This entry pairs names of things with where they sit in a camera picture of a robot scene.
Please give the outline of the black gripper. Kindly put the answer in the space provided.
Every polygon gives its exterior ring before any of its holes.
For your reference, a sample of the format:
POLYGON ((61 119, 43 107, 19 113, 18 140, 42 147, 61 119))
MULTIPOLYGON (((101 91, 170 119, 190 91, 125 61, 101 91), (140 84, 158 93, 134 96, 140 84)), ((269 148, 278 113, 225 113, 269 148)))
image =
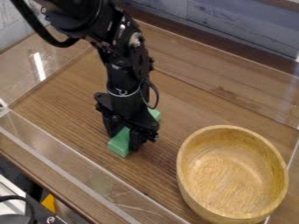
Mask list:
MULTIPOLYGON (((130 94, 94 93, 96 110, 101 113, 106 134, 113 137, 124 128, 121 117, 128 120, 146 109, 154 109, 149 102, 149 89, 137 89, 130 94)), ((128 148, 137 151, 146 142, 154 142, 157 131, 146 129, 130 129, 128 148)))

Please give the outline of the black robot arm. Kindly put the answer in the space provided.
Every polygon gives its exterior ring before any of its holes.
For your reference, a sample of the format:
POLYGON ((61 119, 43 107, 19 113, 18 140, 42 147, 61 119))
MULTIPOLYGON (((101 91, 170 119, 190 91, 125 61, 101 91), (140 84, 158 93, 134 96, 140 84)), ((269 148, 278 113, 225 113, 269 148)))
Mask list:
POLYGON ((114 137, 128 128, 128 149, 154 141, 160 125, 149 111, 157 93, 149 74, 153 58, 145 47, 138 24, 113 0, 39 0, 43 16, 53 28, 96 48, 106 69, 106 91, 94 93, 106 133, 114 137))

